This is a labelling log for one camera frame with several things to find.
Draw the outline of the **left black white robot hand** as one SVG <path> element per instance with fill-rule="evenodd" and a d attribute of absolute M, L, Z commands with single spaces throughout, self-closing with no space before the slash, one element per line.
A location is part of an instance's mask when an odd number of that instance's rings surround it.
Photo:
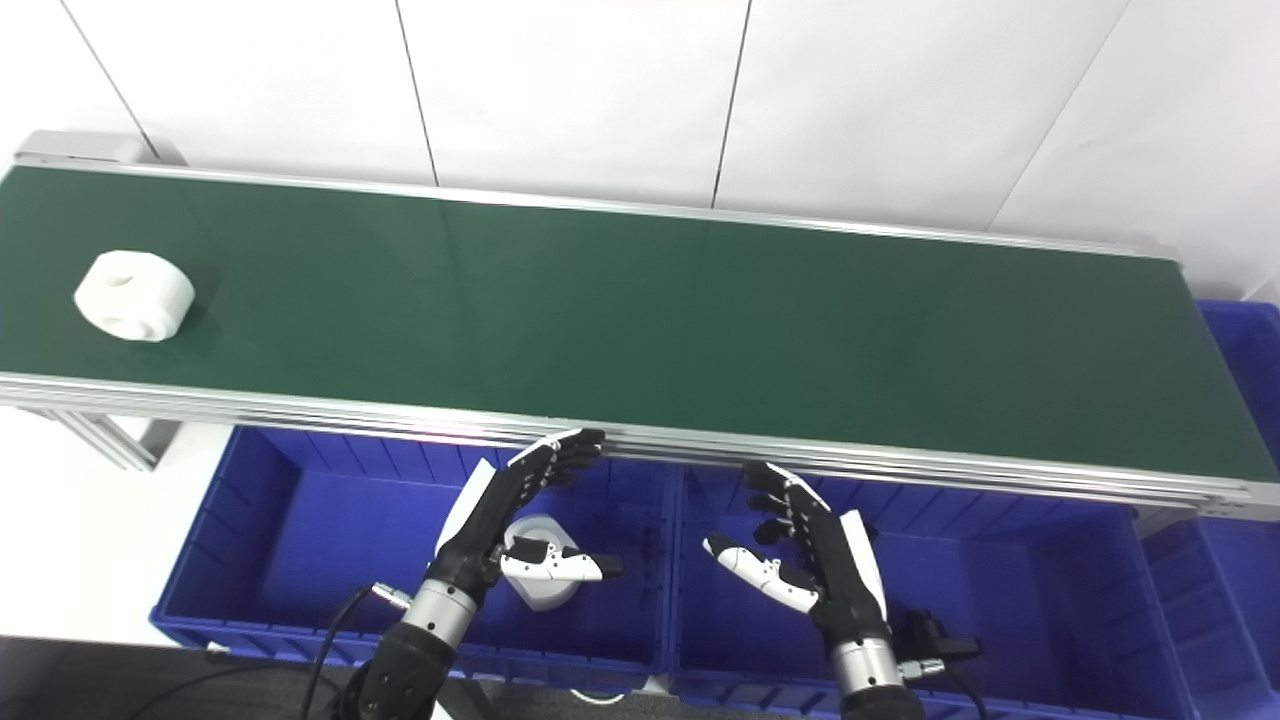
<path fill-rule="evenodd" d="M 506 577 L 531 582 L 605 582 L 621 578 L 620 557 L 585 553 L 571 544 L 506 534 L 517 511 L 549 486 L 577 480 L 602 455 L 605 432 L 594 428 L 545 436 L 495 469 L 477 489 L 463 491 L 452 533 L 425 570 L 425 580 L 448 585 L 481 603 Z"/>

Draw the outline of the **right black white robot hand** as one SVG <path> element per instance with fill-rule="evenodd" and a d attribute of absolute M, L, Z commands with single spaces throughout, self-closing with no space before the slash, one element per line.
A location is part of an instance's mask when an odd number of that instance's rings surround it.
<path fill-rule="evenodd" d="M 861 520 L 837 515 L 806 480 L 773 462 L 745 462 L 740 480 L 754 493 L 750 505 L 771 514 L 756 528 L 756 542 L 790 539 L 801 564 L 768 559 L 721 532 L 704 538 L 704 550 L 765 597 L 808 615 L 828 648 L 888 647 L 883 601 L 858 564 L 858 550 L 870 546 Z"/>

